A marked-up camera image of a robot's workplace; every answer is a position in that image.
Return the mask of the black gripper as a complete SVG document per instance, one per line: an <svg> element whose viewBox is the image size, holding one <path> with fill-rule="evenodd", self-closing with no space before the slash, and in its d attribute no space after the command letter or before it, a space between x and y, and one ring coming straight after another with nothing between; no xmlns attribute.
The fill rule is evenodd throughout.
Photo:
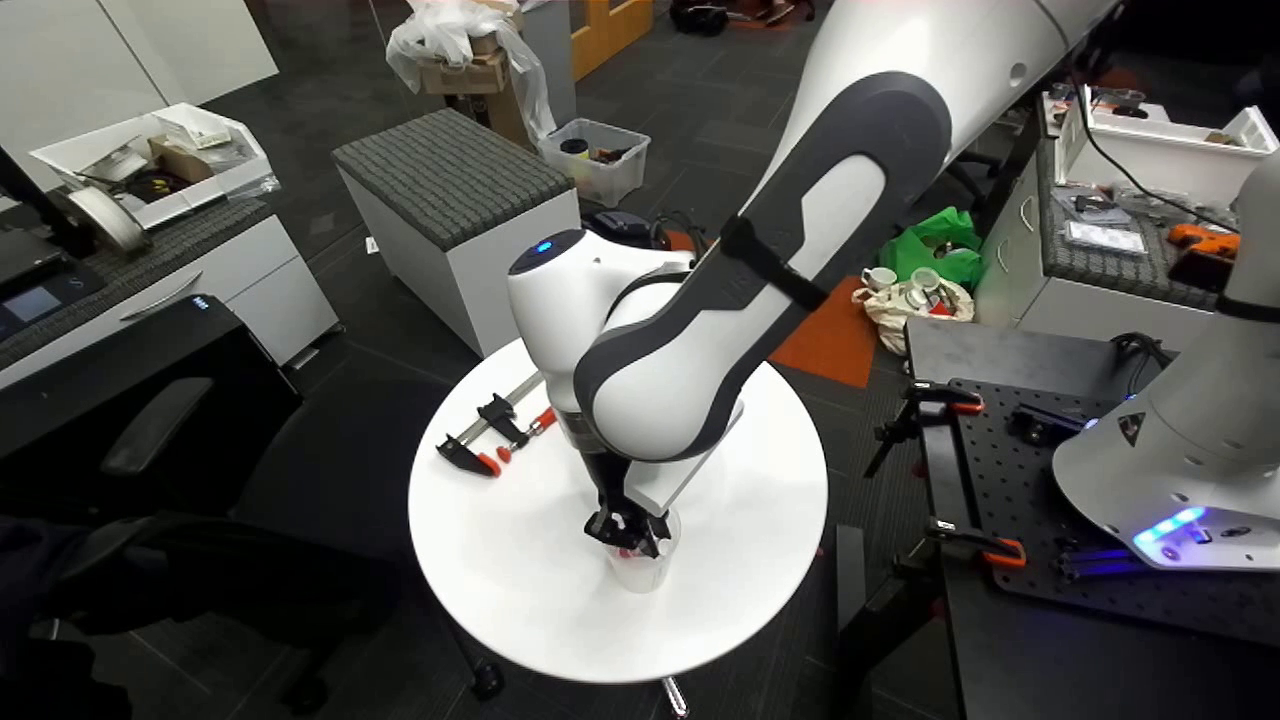
<svg viewBox="0 0 1280 720"><path fill-rule="evenodd" d="M588 474L598 485L598 511L586 521L586 530L611 547L653 552L653 517L624 496L630 460L616 453L593 453Z"/></svg>

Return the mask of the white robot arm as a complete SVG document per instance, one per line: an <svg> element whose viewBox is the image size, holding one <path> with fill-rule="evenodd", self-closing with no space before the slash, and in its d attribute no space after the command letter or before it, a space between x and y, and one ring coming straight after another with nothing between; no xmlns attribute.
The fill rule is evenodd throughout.
<svg viewBox="0 0 1280 720"><path fill-rule="evenodd" d="M586 530L653 556L647 463L719 443L745 381L1118 0L838 0L786 136L701 257L588 227L508 264L520 341L598 485ZM1280 568L1280 160L1236 192L1213 325L1051 453L1059 496L1157 573Z"/></svg>

